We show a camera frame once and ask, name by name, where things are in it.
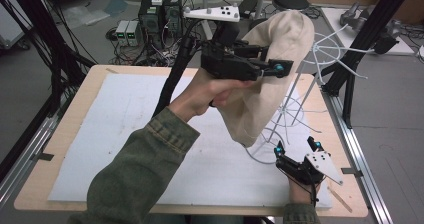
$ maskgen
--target towel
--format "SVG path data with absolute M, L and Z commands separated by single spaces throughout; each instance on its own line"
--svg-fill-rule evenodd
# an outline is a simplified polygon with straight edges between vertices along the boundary
M 314 40 L 312 21 L 299 11 L 273 15 L 250 30 L 243 40 L 250 45 L 269 46 L 268 59 L 291 60 L 290 74 L 283 78 L 263 77 L 243 90 L 233 90 L 225 107 L 219 107 L 231 138 L 252 146 L 284 100 L 300 62 Z

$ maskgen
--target green jacket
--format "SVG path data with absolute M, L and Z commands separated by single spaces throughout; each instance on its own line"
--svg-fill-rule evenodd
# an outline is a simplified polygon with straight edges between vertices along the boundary
M 198 137 L 196 130 L 164 109 L 134 131 L 112 163 L 94 177 L 87 210 L 72 215 L 68 223 L 142 223 Z M 319 223 L 312 205 L 285 208 L 284 223 Z

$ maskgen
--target metal frame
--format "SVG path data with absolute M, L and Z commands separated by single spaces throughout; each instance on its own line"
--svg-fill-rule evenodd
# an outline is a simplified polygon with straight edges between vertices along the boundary
M 380 0 L 374 11 L 365 22 L 361 31 L 353 40 L 350 48 L 359 50 L 369 50 L 371 46 L 379 39 L 381 31 L 391 20 L 398 8 L 405 0 Z M 341 61 L 350 69 L 356 71 L 362 57 L 365 53 L 348 50 Z M 349 128 L 351 125 L 351 110 L 353 100 L 353 90 L 355 85 L 355 76 L 339 65 L 333 64 L 322 70 L 322 75 L 334 72 L 330 80 L 323 86 L 323 90 L 332 96 L 338 96 L 340 88 L 346 83 L 346 92 L 343 104 L 343 120 Z
M 58 110 L 52 117 L 46 117 L 44 119 L 24 151 L 22 151 L 22 154 L 0 183 L 0 210 L 6 204 L 20 181 L 25 177 L 31 165 L 37 161 L 48 140 L 53 135 L 60 121 L 60 115 L 58 115 L 60 111 Z
M 390 213 L 384 203 L 383 197 L 378 190 L 377 184 L 356 138 L 355 132 L 349 127 L 343 119 L 343 104 L 338 97 L 323 93 L 324 99 L 327 99 L 333 107 L 334 117 L 339 124 L 340 131 L 343 134 L 346 148 L 352 159 L 355 170 L 361 171 L 362 176 L 358 177 L 362 184 L 363 191 L 367 195 L 368 204 L 372 208 L 376 221 L 381 224 L 393 223 Z

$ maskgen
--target wooden board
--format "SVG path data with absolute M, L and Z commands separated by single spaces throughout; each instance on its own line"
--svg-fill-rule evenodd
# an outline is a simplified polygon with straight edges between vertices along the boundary
M 95 66 L 93 67 L 79 92 L 75 96 L 68 111 L 45 148 L 45 153 L 55 155 L 52 161 L 39 161 L 27 179 L 24 187 L 15 200 L 15 207 L 20 210 L 68 210 L 81 211 L 86 209 L 84 202 L 54 202 L 48 201 L 50 190 L 58 176 L 63 157 L 69 145 L 74 140 L 79 127 L 91 103 L 96 98 L 105 76 L 109 73 L 128 73 L 144 75 L 167 75 L 169 68 Z M 187 69 L 185 75 L 193 75 L 196 69 Z M 298 87 L 305 90 L 309 87 L 312 77 L 302 75 Z M 315 85 L 306 109 L 326 110 L 318 87 Z M 326 150 L 332 154 L 337 167 L 350 167 L 346 154 L 340 144 L 340 139 L 328 112 L 308 112 L 308 123 L 322 133 L 313 133 Z M 367 207 L 353 175 L 343 176 L 344 185 L 339 186 L 328 182 L 333 208 L 318 211 L 321 216 L 363 217 L 368 214 Z M 232 214 L 232 215 L 274 215 L 282 214 L 282 208 L 273 207 L 243 207 L 243 206 L 190 206 L 190 205 L 156 205 L 151 210 L 155 213 L 191 213 L 191 214 Z

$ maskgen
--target floor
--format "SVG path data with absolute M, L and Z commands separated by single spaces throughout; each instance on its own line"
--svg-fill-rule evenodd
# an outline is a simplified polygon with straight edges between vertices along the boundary
M 87 5 L 89 11 L 94 11 L 117 1 L 120 0 L 66 0 L 62 5 L 64 8 Z M 116 13 L 112 12 L 111 17 L 93 26 L 72 29 L 98 63 L 109 63 L 114 57 L 105 33 L 119 20 L 134 19 L 139 8 L 136 0 L 119 2 L 116 6 Z M 330 33 L 322 17 L 313 22 L 317 32 Z M 58 28 L 65 33 L 63 26 Z M 424 44 L 424 40 L 415 41 Z M 198 59 L 194 59 L 190 66 L 196 67 L 197 63 Z M 421 144 L 424 139 L 424 96 L 421 95 L 424 64 L 414 56 L 366 55 L 357 71 L 369 79 L 356 81 L 352 125 L 391 218 L 394 223 L 424 223 L 424 167 L 420 165 L 424 153 Z M 49 70 L 34 49 L 13 48 L 0 56 L 0 160 L 49 96 L 49 78 Z M 66 222 L 69 212 L 14 209 L 13 200 L 23 181 L 0 209 L 2 223 Z M 372 214 L 358 219 L 321 220 L 322 223 L 375 223 Z

